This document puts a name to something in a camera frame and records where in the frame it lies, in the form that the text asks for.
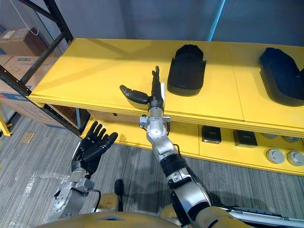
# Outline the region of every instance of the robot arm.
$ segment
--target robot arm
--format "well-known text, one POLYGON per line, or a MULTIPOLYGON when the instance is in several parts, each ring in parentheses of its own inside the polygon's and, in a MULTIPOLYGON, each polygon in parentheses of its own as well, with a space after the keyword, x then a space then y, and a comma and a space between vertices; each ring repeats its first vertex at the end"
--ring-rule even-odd
POLYGON ((54 195, 55 203, 49 221, 78 215, 85 197, 90 191, 96 191, 93 189, 94 183, 90 181, 91 176, 98 168, 101 155, 111 147, 118 136, 116 132, 110 136, 104 135, 105 128, 99 133, 101 128, 102 125, 95 121, 76 148, 71 163, 72 175, 54 195))
POLYGON ((165 125, 170 126, 170 118, 163 116, 164 95, 159 82, 159 68, 152 72, 152 96, 120 86, 122 93, 130 100, 141 104, 149 103, 149 116, 140 117, 140 126, 146 128, 147 139, 167 177, 172 190, 171 199, 174 210, 182 223, 187 225, 195 221, 197 214, 211 206, 206 189, 195 181, 189 173, 189 167, 168 138, 165 125))

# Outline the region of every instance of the yellow shelf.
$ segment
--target yellow shelf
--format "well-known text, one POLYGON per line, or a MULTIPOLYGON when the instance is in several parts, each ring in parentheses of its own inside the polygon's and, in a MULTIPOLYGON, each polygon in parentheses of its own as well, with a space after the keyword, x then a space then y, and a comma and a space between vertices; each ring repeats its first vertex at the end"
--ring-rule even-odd
MULTIPOLYGON (((151 149, 152 146, 146 139, 146 133, 138 125, 133 123, 112 123, 99 121, 107 129, 107 133, 118 132, 116 143, 151 149)), ((84 137, 93 123, 91 118, 82 137, 84 137)), ((201 138, 201 125, 172 122, 169 138, 180 146, 180 152, 184 156, 204 159, 214 162, 227 163, 243 167, 262 169, 267 171, 283 172, 304 176, 304 167, 293 166, 286 158, 291 150, 304 154, 302 140, 294 143, 285 141, 281 136, 275 139, 267 139, 262 134, 256 133, 258 146, 255 148, 237 147, 234 143, 233 130, 221 128, 222 142, 212 144, 203 142, 201 138), (281 164, 273 164, 266 157, 266 151, 277 148, 285 154, 285 161, 281 164)))
MULTIPOLYGON (((82 138, 85 137, 88 130, 90 129, 93 118, 90 118, 83 134, 82 138)), ((112 132, 118 133, 118 138, 116 143, 136 146, 145 149, 152 149, 151 144, 146 138, 146 132, 141 129, 137 124, 134 123, 114 123, 109 121, 99 121, 103 127, 106 129, 108 134, 112 132)), ((171 123, 170 139, 173 142, 178 142, 180 146, 180 152, 192 154, 192 156, 199 155, 199 126, 197 124, 188 123, 171 123)))
POLYGON ((258 146, 246 148, 235 146, 233 130, 221 128, 222 142, 212 144, 203 142, 201 131, 199 132, 199 157, 201 159, 250 167, 261 170, 283 172, 295 175, 304 175, 304 166, 294 166, 287 160, 287 153, 295 150, 304 154, 302 140, 298 142, 287 142, 281 136, 268 139, 261 133, 255 133, 258 146), (285 155, 285 161, 281 164, 273 164, 266 157, 269 149, 277 148, 285 155))
POLYGON ((204 86, 192 97, 166 93, 165 114, 172 120, 304 137, 304 108, 270 100, 258 57, 277 47, 301 63, 304 47, 206 41, 76 38, 33 90, 36 104, 63 105, 140 116, 147 107, 131 104, 119 85, 151 92, 158 65, 166 82, 171 58, 184 44, 198 45, 207 60, 204 86))
POLYGON ((304 47, 283 45, 230 44, 231 59, 246 122, 293 127, 304 131, 304 106, 289 107, 272 101, 267 95, 258 64, 266 47, 279 48, 292 56, 299 69, 304 68, 304 47))

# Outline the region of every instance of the black cable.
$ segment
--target black cable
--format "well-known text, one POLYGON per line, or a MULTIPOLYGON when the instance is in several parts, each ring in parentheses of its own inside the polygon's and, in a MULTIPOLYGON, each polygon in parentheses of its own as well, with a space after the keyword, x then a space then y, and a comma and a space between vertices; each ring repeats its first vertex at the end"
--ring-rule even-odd
POLYGON ((98 201, 97 201, 97 204, 96 204, 96 207, 95 207, 95 209, 94 209, 94 212, 96 212, 97 211, 97 208, 98 208, 98 205, 99 205, 99 202, 100 202, 100 198, 101 198, 101 192, 100 192, 100 190, 98 190, 98 189, 91 189, 91 190, 89 190, 89 191, 93 191, 93 192, 98 192, 98 201))

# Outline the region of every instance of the cardboard box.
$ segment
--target cardboard box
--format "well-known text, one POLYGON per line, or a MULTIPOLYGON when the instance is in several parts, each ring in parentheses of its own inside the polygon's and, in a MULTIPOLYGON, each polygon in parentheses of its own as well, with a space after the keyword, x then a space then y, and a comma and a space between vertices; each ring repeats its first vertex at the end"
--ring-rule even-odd
POLYGON ((108 113, 95 110, 87 110, 94 119, 105 120, 110 122, 122 122, 122 123, 139 123, 139 117, 134 115, 125 115, 117 113, 108 113))
MULTIPOLYGON (((30 56, 0 56, 1 65, 13 74, 17 79, 21 79, 25 72, 33 65, 38 57, 30 56)), ((43 76, 56 62, 57 58, 49 57, 28 81, 26 86, 33 89, 40 82, 43 76)), ((19 114, 29 117, 37 122, 63 127, 56 120, 45 114, 39 107, 18 94, 15 90, 0 80, 1 101, 19 114)))
POLYGON ((27 28, 8 29, 0 36, 0 48, 8 55, 41 56, 47 49, 39 35, 35 36, 27 28))

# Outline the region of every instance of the black object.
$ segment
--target black object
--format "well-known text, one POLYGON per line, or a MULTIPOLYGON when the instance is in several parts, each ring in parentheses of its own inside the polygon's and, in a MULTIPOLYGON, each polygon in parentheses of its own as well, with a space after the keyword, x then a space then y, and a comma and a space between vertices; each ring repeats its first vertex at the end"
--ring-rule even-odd
POLYGON ((98 206, 99 206, 100 199, 101 199, 101 192, 100 192, 100 190, 98 190, 98 189, 91 189, 91 190, 89 190, 89 191, 98 192, 98 200, 97 200, 97 203, 96 203, 96 206, 95 206, 95 209, 94 209, 94 212, 96 212, 97 209, 98 209, 98 206))
POLYGON ((235 130, 233 132, 234 142, 236 146, 255 147, 257 140, 254 132, 235 130))
POLYGON ((260 57, 261 77, 268 96, 283 105, 304 105, 304 69, 280 49, 266 48, 260 57))
POLYGON ((85 169, 90 176, 96 172, 100 162, 101 155, 103 155, 115 142, 118 137, 116 132, 107 135, 106 129, 102 129, 102 125, 95 121, 86 137, 80 142, 75 155, 72 159, 71 171, 76 168, 85 169))
POLYGON ((162 171, 168 177, 177 170, 187 167, 186 161, 179 154, 170 154, 160 161, 162 171))
POLYGON ((219 127, 203 126, 201 128, 202 141, 219 144, 222 141, 219 127))
POLYGON ((119 88, 122 91, 123 95, 128 98, 130 101, 139 103, 139 104, 148 104, 149 109, 153 107, 158 107, 163 110, 163 99, 162 99, 162 91, 161 91, 161 83, 160 83, 160 69, 158 66, 155 67, 155 71, 152 71, 153 80, 152 80, 152 90, 151 96, 147 94, 137 91, 131 90, 124 85, 120 85, 119 88))
POLYGON ((193 96, 204 82, 206 61, 198 46, 187 44, 176 51, 171 61, 167 88, 176 95, 193 96))
POLYGON ((118 196, 118 211, 124 211, 124 206, 123 206, 124 182, 122 179, 117 179, 115 181, 114 192, 118 196))

